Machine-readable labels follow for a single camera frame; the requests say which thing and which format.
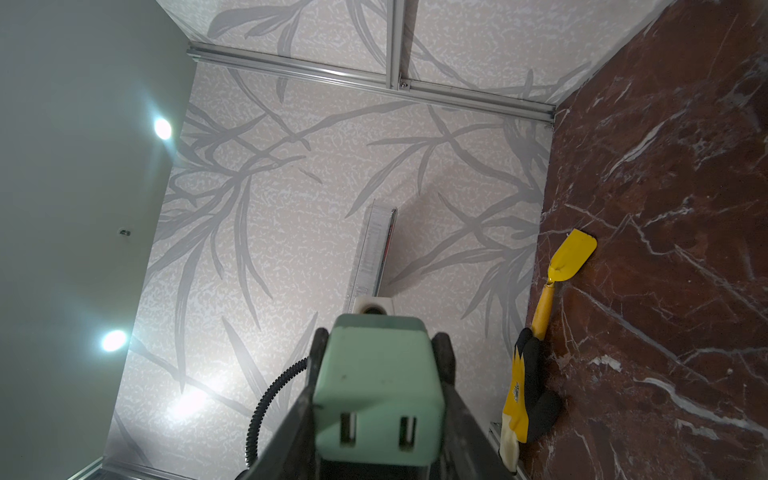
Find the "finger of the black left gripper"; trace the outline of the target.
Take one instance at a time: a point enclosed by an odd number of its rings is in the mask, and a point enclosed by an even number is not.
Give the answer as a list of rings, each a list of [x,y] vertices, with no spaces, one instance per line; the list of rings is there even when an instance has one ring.
[[[441,382],[454,384],[456,379],[456,358],[450,336],[445,332],[438,332],[433,336],[431,344]]]
[[[329,331],[326,328],[318,328],[315,331],[310,347],[310,352],[307,357],[307,384],[315,384],[317,382],[328,339]]]

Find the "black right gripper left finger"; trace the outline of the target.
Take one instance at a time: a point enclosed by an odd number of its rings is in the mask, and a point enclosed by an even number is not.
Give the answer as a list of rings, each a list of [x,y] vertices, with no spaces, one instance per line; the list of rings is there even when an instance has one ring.
[[[236,476],[241,479],[314,479],[315,444],[312,396],[305,387],[256,463]]]

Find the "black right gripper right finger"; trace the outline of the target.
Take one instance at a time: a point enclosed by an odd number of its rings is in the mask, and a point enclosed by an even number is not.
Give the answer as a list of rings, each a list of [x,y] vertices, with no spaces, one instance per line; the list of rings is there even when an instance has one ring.
[[[452,385],[442,384],[445,421],[441,479],[514,479]]]

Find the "light green charger plug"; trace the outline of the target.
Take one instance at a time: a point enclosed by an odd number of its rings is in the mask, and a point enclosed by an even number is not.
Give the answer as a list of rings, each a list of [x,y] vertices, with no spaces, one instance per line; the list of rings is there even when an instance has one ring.
[[[445,400],[424,323],[403,316],[339,316],[312,404],[322,459],[432,464],[441,450]]]

